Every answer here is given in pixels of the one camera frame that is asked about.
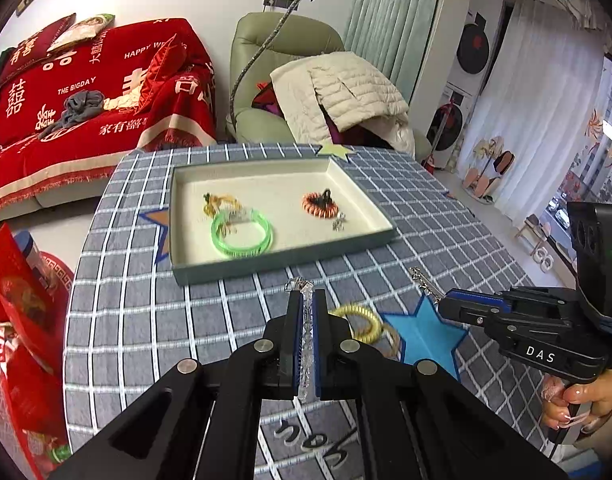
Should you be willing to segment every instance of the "human hand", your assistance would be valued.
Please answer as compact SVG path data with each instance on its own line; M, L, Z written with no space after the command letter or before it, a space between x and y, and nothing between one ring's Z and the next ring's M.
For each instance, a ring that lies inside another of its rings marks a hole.
M542 383L542 423L558 430L571 422L569 404L592 402L590 413L582 422L582 432L592 433L612 412L612 370L605 370L593 383L564 386L558 377L544 377Z

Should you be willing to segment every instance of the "gray cloth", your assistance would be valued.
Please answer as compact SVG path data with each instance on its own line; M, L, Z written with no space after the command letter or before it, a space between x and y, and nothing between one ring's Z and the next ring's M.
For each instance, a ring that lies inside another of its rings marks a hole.
M124 156L94 214L73 282L64 362L73 451L180 359L196 357L207 364L259 338L266 320L286 313L283 287L292 276L323 288L329 306L358 301L391 314L404 308L413 312L419 301L408 267L422 267L442 290L459 286L492 294L532 285L490 231L458 200L446 197L441 183L411 156L361 146L353 147L350 162L337 163L397 225L390 243L240 278L177 285L170 259L157 258L163 229L141 216L169 204L175 166L312 158L318 148L219 144ZM480 328L471 328L455 359L462 384L543 449L542 375L501 356ZM359 478L363 461L356 423L352 401L264 400L255 480ZM315 434L326 436L325 446L339 444L343 456L325 456L326 448L313 456L323 440L310 439Z
M61 114L61 118L43 130L38 135L39 139L43 139L53 130L70 128L93 117L97 117L97 115L103 112L104 99L105 97L99 90L82 90L68 96L64 101L65 110Z

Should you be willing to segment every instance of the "white puffer jacket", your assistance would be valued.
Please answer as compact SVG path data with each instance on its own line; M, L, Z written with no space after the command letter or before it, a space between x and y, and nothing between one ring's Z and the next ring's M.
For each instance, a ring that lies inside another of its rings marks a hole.
M352 52L297 59L271 78L297 142L332 142L321 104L340 132L361 124L394 149L415 155L408 104L384 74Z

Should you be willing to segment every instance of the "green bracelet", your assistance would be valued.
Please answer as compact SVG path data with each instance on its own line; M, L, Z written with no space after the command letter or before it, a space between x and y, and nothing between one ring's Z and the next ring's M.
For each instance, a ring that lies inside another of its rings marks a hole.
M263 240L257 245L250 247L233 247L225 243L219 236L220 228L229 222L256 222L263 229ZM211 225L212 243L226 256L231 258L248 258L263 253L273 241L273 228L263 215L256 209L250 210L225 210L218 213L212 220Z

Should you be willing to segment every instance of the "brown hair tie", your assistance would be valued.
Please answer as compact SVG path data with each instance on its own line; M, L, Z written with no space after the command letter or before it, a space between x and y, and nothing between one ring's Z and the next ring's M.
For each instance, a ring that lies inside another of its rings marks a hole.
M330 198L329 189L324 189L323 193L306 193L301 206L304 211L318 218L333 218L339 212L337 204Z

